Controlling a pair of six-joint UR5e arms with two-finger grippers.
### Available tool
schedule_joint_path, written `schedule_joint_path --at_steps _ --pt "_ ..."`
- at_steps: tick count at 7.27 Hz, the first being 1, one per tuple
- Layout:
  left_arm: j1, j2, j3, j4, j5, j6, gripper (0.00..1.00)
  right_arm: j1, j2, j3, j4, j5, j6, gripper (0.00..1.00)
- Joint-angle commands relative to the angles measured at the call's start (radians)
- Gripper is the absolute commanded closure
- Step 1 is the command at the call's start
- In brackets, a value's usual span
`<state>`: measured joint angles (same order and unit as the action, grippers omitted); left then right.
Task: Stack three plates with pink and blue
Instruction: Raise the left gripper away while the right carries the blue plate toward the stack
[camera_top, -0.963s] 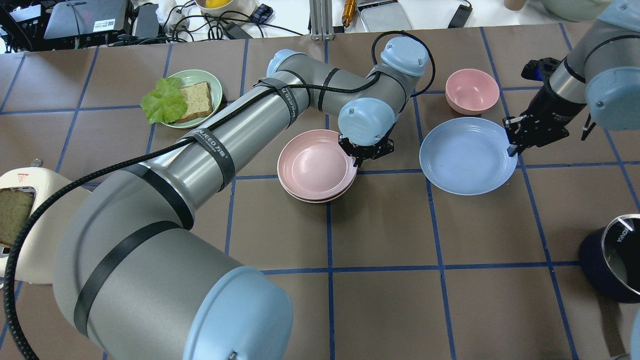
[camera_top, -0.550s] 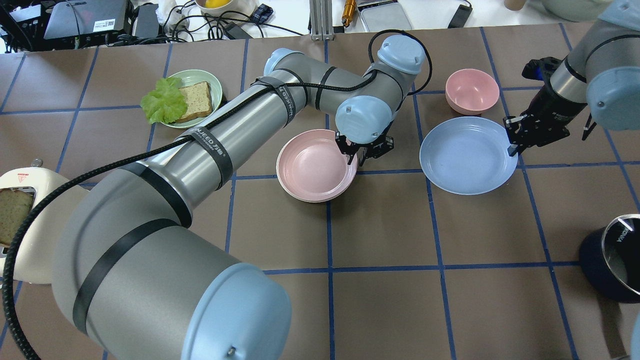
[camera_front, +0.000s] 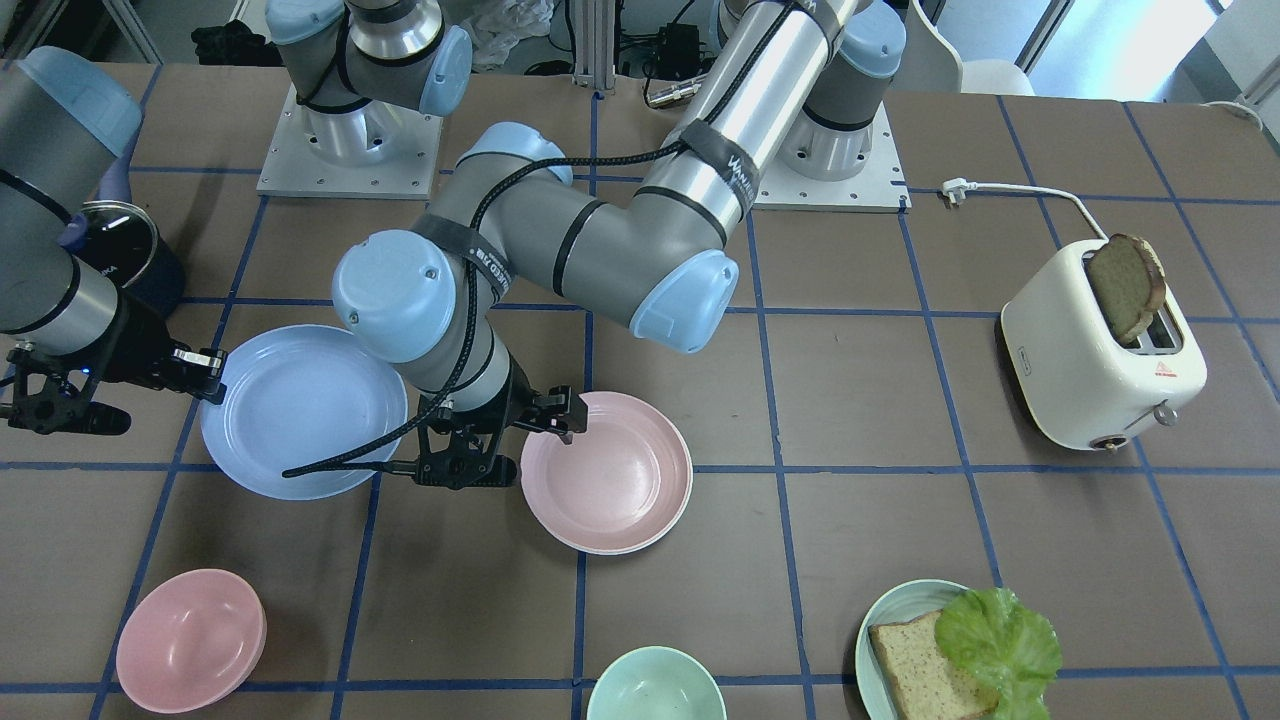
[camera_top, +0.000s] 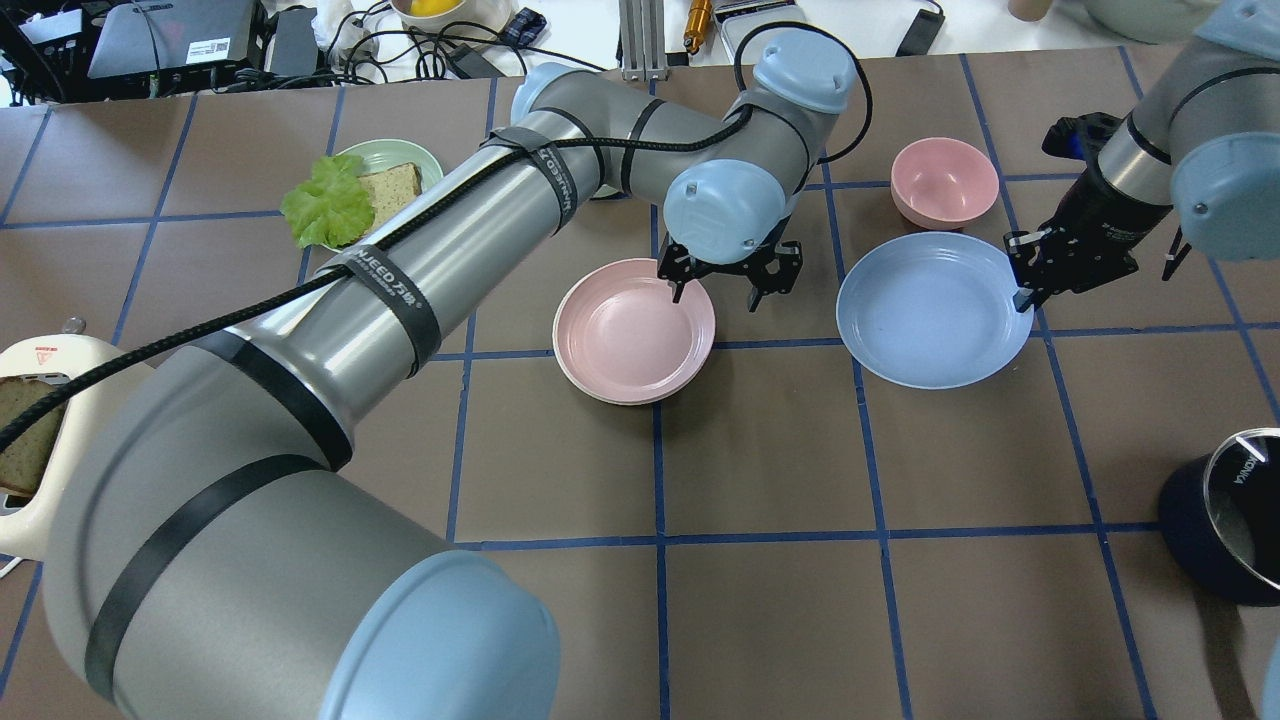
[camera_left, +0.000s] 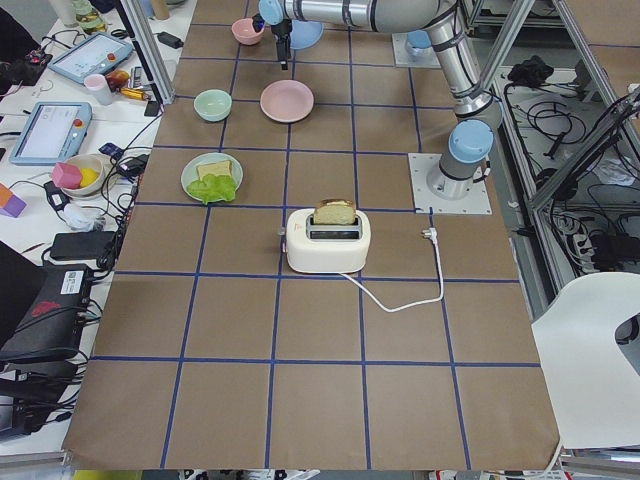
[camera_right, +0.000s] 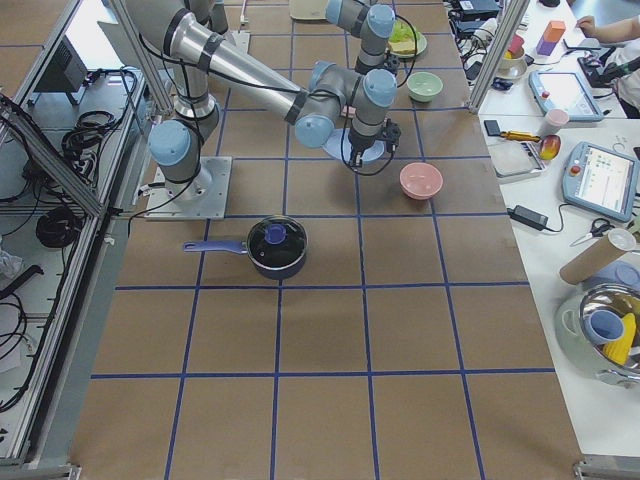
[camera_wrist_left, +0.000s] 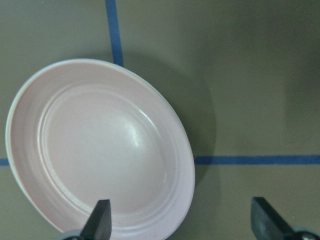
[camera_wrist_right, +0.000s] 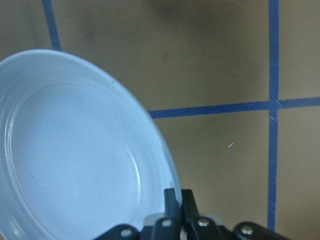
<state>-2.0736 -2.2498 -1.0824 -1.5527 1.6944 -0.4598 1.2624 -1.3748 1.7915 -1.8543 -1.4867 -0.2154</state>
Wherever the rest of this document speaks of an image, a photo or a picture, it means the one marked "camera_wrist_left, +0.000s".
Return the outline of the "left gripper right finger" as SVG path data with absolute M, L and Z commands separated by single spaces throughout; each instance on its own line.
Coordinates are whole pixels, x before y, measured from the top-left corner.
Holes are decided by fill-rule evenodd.
M 257 240 L 297 240 L 293 228 L 264 197 L 251 199 L 250 226 Z

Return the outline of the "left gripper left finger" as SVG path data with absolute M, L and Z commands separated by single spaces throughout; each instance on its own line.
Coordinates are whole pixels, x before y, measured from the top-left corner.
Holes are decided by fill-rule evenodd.
M 82 240 L 109 240 L 112 233 L 111 202 L 99 200 L 84 225 L 80 238 Z

